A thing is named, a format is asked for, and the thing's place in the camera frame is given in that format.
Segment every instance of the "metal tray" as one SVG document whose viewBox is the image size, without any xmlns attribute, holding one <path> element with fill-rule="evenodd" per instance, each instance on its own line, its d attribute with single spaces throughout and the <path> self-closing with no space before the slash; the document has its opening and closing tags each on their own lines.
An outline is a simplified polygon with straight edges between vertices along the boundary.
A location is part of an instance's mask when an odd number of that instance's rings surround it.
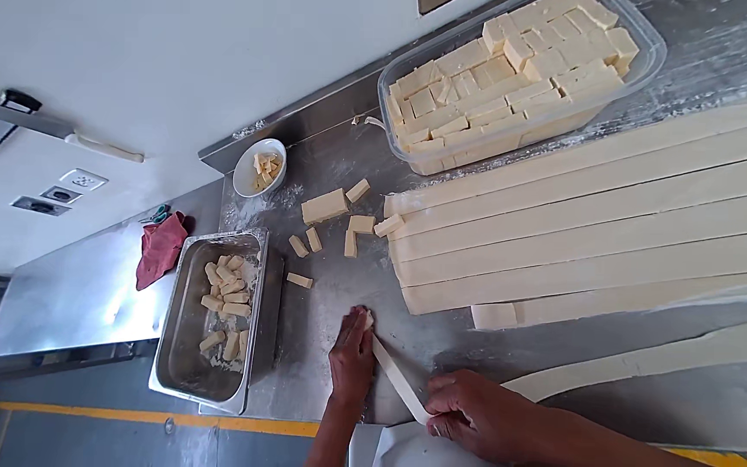
<svg viewBox="0 0 747 467">
<path fill-rule="evenodd" d="M 149 388 L 236 415 L 243 413 L 250 382 L 269 372 L 275 352 L 284 262 L 278 252 L 268 248 L 268 238 L 266 228 L 249 228 L 186 239 Z M 250 340 L 243 372 L 213 366 L 198 351 L 203 338 L 220 327 L 213 312 L 200 303 L 209 293 L 203 267 L 223 254 L 241 255 L 255 266 Z"/>
</svg>

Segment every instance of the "white knife handle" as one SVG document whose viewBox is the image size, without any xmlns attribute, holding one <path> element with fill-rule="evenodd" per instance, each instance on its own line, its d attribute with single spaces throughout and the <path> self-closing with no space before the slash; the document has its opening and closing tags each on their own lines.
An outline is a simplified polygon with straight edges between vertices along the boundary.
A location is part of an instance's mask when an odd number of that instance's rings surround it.
<svg viewBox="0 0 747 467">
<path fill-rule="evenodd" d="M 79 146 L 80 148 L 97 152 L 99 154 L 110 155 L 113 157 L 118 157 L 120 159 L 130 160 L 132 162 L 142 163 L 144 159 L 142 154 L 134 154 L 121 150 L 119 148 L 115 148 L 114 146 L 111 146 L 109 144 L 102 144 L 96 141 L 91 141 L 78 135 L 77 133 L 68 134 L 68 136 L 66 136 L 65 142 L 68 144 L 74 144 L 75 146 Z"/>
</svg>

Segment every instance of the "red cloth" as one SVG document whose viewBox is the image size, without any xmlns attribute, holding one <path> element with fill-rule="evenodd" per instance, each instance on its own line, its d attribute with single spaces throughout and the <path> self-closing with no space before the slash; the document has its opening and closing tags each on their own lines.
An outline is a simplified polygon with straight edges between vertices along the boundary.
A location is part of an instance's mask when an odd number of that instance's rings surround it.
<svg viewBox="0 0 747 467">
<path fill-rule="evenodd" d="M 137 265 L 137 290 L 147 288 L 174 268 L 187 237 L 180 211 L 167 217 L 162 224 L 143 227 L 143 257 Z"/>
</svg>

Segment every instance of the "stainless steel counter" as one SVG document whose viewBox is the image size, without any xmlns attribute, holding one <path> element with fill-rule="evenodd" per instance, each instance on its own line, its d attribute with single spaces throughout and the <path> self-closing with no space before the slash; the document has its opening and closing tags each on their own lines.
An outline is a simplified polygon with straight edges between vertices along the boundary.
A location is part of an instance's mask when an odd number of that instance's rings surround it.
<svg viewBox="0 0 747 467">
<path fill-rule="evenodd" d="M 219 180 L 168 202 L 193 220 L 190 235 L 215 233 Z M 138 292 L 140 214 L 23 264 L 0 305 L 0 356 L 160 337 L 174 271 Z"/>
<path fill-rule="evenodd" d="M 347 216 L 317 225 L 325 247 L 318 253 L 300 259 L 287 243 L 291 234 L 301 236 L 306 230 L 301 221 L 301 202 L 339 186 L 349 189 L 362 177 L 368 179 L 372 189 L 353 205 L 352 213 L 381 217 L 383 195 L 391 192 L 489 170 L 547 150 L 747 97 L 747 2 L 647 0 L 638 6 L 665 37 L 667 63 L 649 88 L 610 105 L 582 131 L 425 178 L 414 175 L 407 164 L 390 154 L 378 127 L 344 122 L 297 143 L 285 141 L 292 144 L 288 178 L 285 186 L 269 198 L 239 198 L 233 191 L 231 175 L 227 176 L 221 230 L 255 225 L 270 228 L 271 245 L 285 255 L 287 270 L 315 280 L 311 290 L 285 283 L 275 371 L 251 387 L 245 415 L 321 418 L 330 392 L 326 354 L 338 332 L 339 317 L 356 303 L 367 304 L 375 311 L 378 334 L 416 388 L 423 388 L 432 372 L 466 367 L 496 381 L 506 381 L 530 371 L 658 345 L 747 321 L 747 305 L 715 306 L 620 313 L 479 333 L 472 330 L 465 309 L 410 316 L 389 262 L 385 239 L 360 236 L 358 259 L 343 256 Z M 370 96 L 360 99 L 369 101 Z M 357 108 L 357 104 L 348 102 L 347 107 Z M 377 115 L 379 110 L 368 113 Z M 308 121 L 301 127 L 312 128 L 317 123 Z M 218 158 L 217 163 L 225 165 L 227 161 Z M 747 450 L 747 365 L 619 381 L 574 390 L 546 403 L 576 410 L 644 441 Z M 408 419 L 410 414 L 394 389 L 378 375 L 364 420 L 390 425 Z"/>
</svg>

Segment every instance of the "white bowl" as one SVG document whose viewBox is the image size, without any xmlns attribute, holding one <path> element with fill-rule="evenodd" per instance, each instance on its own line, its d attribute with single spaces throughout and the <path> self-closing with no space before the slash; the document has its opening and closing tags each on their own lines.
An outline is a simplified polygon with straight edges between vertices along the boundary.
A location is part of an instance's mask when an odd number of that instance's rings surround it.
<svg viewBox="0 0 747 467">
<path fill-rule="evenodd" d="M 253 183 L 255 183 L 255 155 L 259 153 L 271 152 L 281 156 L 281 172 L 272 181 L 270 186 L 264 188 L 261 191 L 255 191 Z M 287 150 L 284 148 L 284 144 L 278 140 L 261 140 L 250 146 L 250 149 L 246 150 L 242 154 L 241 159 L 238 160 L 238 164 L 235 166 L 233 172 L 233 186 L 235 192 L 244 198 L 254 198 L 258 195 L 264 195 L 272 192 L 274 189 L 281 186 L 284 183 L 284 176 L 287 175 Z"/>
</svg>

